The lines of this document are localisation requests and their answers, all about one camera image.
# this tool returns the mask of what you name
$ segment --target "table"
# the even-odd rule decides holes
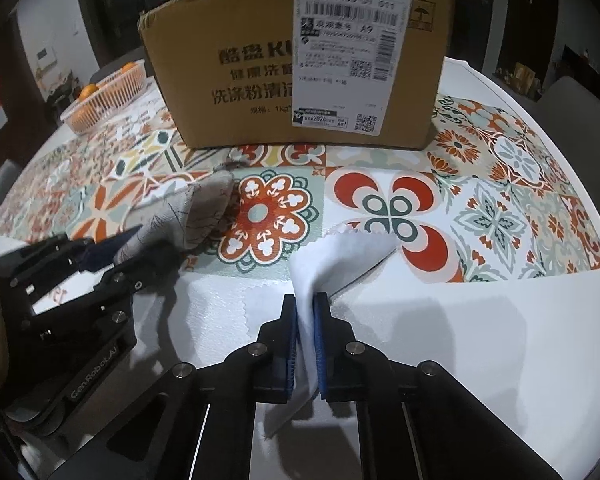
[[[421,152],[191,151],[154,82],[88,137],[62,126],[0,209],[0,254],[53,232],[112,235],[144,200],[186,186],[227,155],[249,164],[236,178],[295,197],[285,222],[252,222],[254,243],[230,228],[171,283],[136,295],[138,344],[67,424],[70,446],[177,361],[214,364],[253,340],[250,304],[279,308],[291,291],[289,254],[350,225],[399,239],[395,254],[333,298],[357,338],[393,360],[439,361],[563,478],[583,478],[600,456],[600,217],[555,145],[496,84],[445,59],[439,92],[438,135]],[[257,220],[253,206],[274,207],[243,198],[242,224]],[[75,278],[48,300],[67,301],[97,279]],[[275,439],[256,440],[252,478],[359,478],[357,448],[351,408],[332,412],[316,400]],[[44,476],[55,457],[42,455]]]

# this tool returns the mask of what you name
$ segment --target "qr code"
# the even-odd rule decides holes
[[[351,77],[371,77],[371,65],[372,63],[370,61],[352,59],[349,75]]]
[[[376,119],[377,117],[375,115],[358,114],[354,130],[359,132],[372,132],[376,127]]]

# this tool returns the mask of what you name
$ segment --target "gray patterned cloth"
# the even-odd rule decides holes
[[[126,224],[142,223],[142,227],[118,251],[114,263],[136,256],[158,240],[168,240],[182,251],[200,245],[218,225],[231,198],[234,176],[228,166],[222,164],[185,189],[132,212]]]

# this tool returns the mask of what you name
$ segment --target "metal bolt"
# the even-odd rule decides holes
[[[193,366],[189,363],[178,363],[172,369],[171,373],[177,378],[182,379],[188,376],[193,371]]]
[[[113,316],[111,316],[111,319],[113,320],[114,323],[122,323],[124,320],[126,320],[126,314],[124,312],[122,312],[121,310],[117,310],[113,313]]]
[[[262,355],[267,352],[267,345],[264,343],[251,343],[247,346],[247,352],[253,356]]]
[[[347,343],[344,349],[351,355],[360,355],[366,350],[366,346],[360,341],[351,341],[350,343]]]
[[[435,361],[424,361],[420,365],[420,369],[423,374],[433,377],[438,373],[438,363]]]

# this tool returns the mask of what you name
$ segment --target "plastic basket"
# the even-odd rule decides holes
[[[98,83],[98,91],[84,101],[74,101],[60,115],[78,135],[90,131],[114,113],[122,110],[146,88],[144,59],[136,61],[136,66],[122,73],[117,70]]]

